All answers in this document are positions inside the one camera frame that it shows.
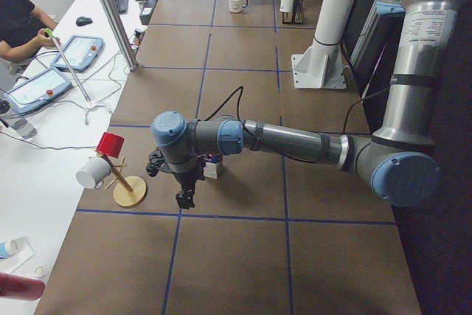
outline dark red object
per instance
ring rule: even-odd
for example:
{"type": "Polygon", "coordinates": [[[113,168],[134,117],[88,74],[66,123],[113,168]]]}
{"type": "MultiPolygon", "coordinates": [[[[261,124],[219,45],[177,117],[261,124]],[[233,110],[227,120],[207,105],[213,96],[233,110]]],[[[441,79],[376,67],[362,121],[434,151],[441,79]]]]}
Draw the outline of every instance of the dark red object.
{"type": "Polygon", "coordinates": [[[0,273],[0,297],[18,300],[37,300],[46,285],[40,280],[0,273]]]}
{"type": "Polygon", "coordinates": [[[102,139],[100,140],[100,143],[98,143],[97,149],[95,149],[95,151],[106,156],[113,156],[114,158],[117,158],[124,141],[125,138],[122,136],[105,132],[102,135],[102,139]]]}

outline computer mouse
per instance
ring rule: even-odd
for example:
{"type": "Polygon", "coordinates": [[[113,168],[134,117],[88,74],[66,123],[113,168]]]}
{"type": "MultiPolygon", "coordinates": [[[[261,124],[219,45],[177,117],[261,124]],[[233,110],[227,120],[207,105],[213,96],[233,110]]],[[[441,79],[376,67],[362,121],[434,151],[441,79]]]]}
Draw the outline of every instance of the computer mouse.
{"type": "Polygon", "coordinates": [[[77,20],[75,21],[75,24],[77,26],[85,26],[85,25],[91,24],[92,22],[93,21],[91,20],[91,18],[87,18],[86,16],[81,16],[77,18],[77,20]]]}

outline blue electronic device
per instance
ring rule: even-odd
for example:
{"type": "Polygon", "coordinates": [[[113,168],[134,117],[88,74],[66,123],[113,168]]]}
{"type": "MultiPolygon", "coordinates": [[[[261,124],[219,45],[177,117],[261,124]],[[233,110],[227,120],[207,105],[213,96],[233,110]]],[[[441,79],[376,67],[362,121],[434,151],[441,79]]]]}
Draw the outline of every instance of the blue electronic device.
{"type": "Polygon", "coordinates": [[[72,87],[71,81],[56,68],[49,68],[4,93],[19,114],[27,114],[51,103],[72,87]]]}
{"type": "MultiPolygon", "coordinates": [[[[83,72],[98,56],[102,47],[103,38],[74,35],[64,45],[63,52],[73,70],[83,72]]],[[[60,55],[54,58],[51,66],[59,70],[68,70],[66,62],[60,55]]]]}

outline person's arm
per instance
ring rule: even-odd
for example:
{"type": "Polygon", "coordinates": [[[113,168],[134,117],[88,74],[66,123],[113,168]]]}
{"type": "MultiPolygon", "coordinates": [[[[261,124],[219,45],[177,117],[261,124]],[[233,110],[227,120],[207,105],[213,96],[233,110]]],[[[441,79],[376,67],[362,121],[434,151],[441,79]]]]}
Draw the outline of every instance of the person's arm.
{"type": "Polygon", "coordinates": [[[30,15],[34,16],[37,18],[39,21],[41,21],[43,24],[48,26],[51,30],[55,29],[58,24],[54,20],[52,20],[49,15],[46,14],[44,10],[42,10],[40,7],[35,6],[30,15]]]}
{"type": "Polygon", "coordinates": [[[13,63],[21,62],[34,55],[42,46],[54,46],[51,38],[44,35],[44,29],[30,41],[17,47],[10,47],[5,41],[0,41],[0,57],[13,63]]]}

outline white table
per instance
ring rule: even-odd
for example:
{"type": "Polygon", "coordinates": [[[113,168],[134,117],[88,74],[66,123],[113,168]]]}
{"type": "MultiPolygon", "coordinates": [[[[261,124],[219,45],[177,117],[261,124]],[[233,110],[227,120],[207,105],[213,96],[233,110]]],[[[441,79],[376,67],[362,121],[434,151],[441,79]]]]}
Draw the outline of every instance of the white table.
{"type": "MultiPolygon", "coordinates": [[[[145,29],[139,20],[139,5],[134,0],[129,0],[128,13],[120,17],[129,38],[136,28],[145,29]]],[[[102,52],[91,68],[79,74],[81,79],[87,78],[119,51],[100,0],[75,0],[54,34],[62,43],[71,35],[104,39],[102,52]],[[93,23],[77,27],[75,20],[79,16],[88,16],[93,23]]],[[[49,55],[40,59],[49,66],[53,58],[54,55],[49,55]]],[[[108,78],[113,64],[111,61],[83,84],[93,100],[101,100],[119,88],[117,83],[108,78]]],[[[44,67],[34,60],[24,75],[32,77],[43,70],[44,67]]],[[[127,64],[119,55],[111,77],[123,87],[127,76],[127,64]]],[[[106,99],[110,108],[116,107],[121,92],[122,89],[106,99]]],[[[87,106],[79,88],[72,89],[58,99],[64,100],[87,106]]],[[[86,125],[83,109],[72,103],[57,103],[29,116],[28,120],[38,129],[34,143],[43,147],[82,147],[98,144],[108,128],[110,117],[104,108],[98,108],[88,114],[89,124],[86,125]]],[[[3,128],[2,131],[19,137],[11,128],[3,128]]],[[[94,149],[41,150],[0,134],[0,241],[26,238],[35,253],[13,274],[31,277],[30,273],[42,267],[44,277],[40,279],[47,282],[83,191],[75,179],[75,173],[89,157],[95,155],[94,149]]],[[[38,301],[0,298],[0,315],[33,314],[38,301]]]]}

